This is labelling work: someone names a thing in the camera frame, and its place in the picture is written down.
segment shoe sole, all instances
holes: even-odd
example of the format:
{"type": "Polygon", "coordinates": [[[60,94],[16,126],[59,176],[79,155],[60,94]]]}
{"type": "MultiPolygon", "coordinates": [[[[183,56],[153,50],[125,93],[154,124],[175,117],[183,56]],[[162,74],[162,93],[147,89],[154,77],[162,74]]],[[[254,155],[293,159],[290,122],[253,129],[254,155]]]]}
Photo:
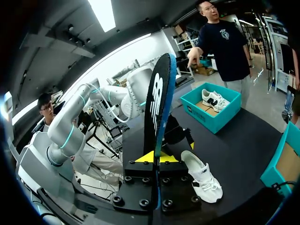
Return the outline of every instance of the shoe sole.
{"type": "Polygon", "coordinates": [[[213,110],[217,113],[219,113],[221,110],[218,110],[217,108],[215,108],[212,104],[205,102],[204,100],[202,101],[202,104],[208,107],[213,108],[213,110]]]}

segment teal container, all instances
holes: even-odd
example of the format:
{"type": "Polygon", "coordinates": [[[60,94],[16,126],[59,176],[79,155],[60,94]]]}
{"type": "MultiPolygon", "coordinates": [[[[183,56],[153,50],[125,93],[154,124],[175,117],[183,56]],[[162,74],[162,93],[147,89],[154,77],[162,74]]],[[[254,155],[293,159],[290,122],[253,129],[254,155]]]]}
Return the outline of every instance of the teal container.
{"type": "Polygon", "coordinates": [[[190,91],[181,97],[184,110],[202,123],[212,133],[218,132],[229,120],[231,120],[240,110],[241,95],[240,93],[224,88],[212,83],[204,83],[198,88],[190,91]],[[196,106],[202,101],[202,90],[206,89],[210,92],[216,91],[223,96],[229,105],[219,112],[216,116],[212,116],[196,106]]]}
{"type": "MultiPolygon", "coordinates": [[[[277,170],[276,165],[284,149],[285,143],[288,143],[294,149],[298,157],[300,156],[299,137],[300,130],[291,122],[289,122],[287,128],[285,129],[285,132],[283,133],[280,139],[279,145],[275,151],[272,160],[270,161],[267,169],[263,172],[261,176],[261,181],[265,184],[265,186],[271,187],[275,183],[280,184],[286,181],[290,181],[284,179],[281,173],[277,170]]],[[[281,189],[278,190],[278,192],[287,197],[290,193],[292,193],[292,190],[289,185],[282,185],[281,189]]]]}

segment robotic arm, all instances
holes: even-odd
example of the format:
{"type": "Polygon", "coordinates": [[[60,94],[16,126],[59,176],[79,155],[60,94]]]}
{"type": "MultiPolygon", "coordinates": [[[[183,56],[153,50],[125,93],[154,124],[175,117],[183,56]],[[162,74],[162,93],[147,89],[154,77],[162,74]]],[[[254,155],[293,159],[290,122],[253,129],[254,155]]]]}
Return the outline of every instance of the robotic arm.
{"type": "Polygon", "coordinates": [[[68,158],[83,150],[85,135],[74,126],[73,121],[89,99],[92,102],[103,99],[113,105],[119,104],[128,120],[141,114],[140,108],[146,101],[151,74],[149,67],[136,69],[127,77],[127,88],[100,87],[98,79],[82,84],[49,126],[48,137],[54,142],[47,150],[51,164],[61,166],[68,158]]]}

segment man's hand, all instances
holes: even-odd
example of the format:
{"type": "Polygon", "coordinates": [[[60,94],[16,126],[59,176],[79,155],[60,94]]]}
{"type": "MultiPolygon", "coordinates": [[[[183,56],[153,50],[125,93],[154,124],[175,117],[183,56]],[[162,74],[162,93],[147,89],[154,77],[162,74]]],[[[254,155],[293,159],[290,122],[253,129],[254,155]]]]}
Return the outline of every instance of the man's hand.
{"type": "Polygon", "coordinates": [[[298,77],[296,77],[296,89],[300,91],[300,80],[298,77]]]}
{"type": "Polygon", "coordinates": [[[189,59],[187,67],[190,67],[192,64],[197,64],[199,65],[199,58],[200,55],[203,54],[203,51],[199,47],[194,47],[192,48],[189,53],[187,54],[187,57],[189,59]]]}

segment white sneaker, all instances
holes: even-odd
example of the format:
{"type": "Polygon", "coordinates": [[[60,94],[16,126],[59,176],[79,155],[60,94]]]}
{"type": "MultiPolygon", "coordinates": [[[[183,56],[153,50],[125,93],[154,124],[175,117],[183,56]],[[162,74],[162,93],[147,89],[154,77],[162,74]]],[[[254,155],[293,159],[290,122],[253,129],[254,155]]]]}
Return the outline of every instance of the white sneaker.
{"type": "Polygon", "coordinates": [[[202,90],[202,104],[212,107],[215,112],[222,111],[226,106],[228,106],[229,101],[224,99],[222,95],[214,92],[209,92],[206,89],[202,90]]]}
{"type": "Polygon", "coordinates": [[[181,160],[188,167],[188,173],[195,179],[193,188],[196,194],[208,203],[215,203],[223,196],[220,183],[210,172],[209,165],[204,163],[190,151],[181,153],[181,160]]]}

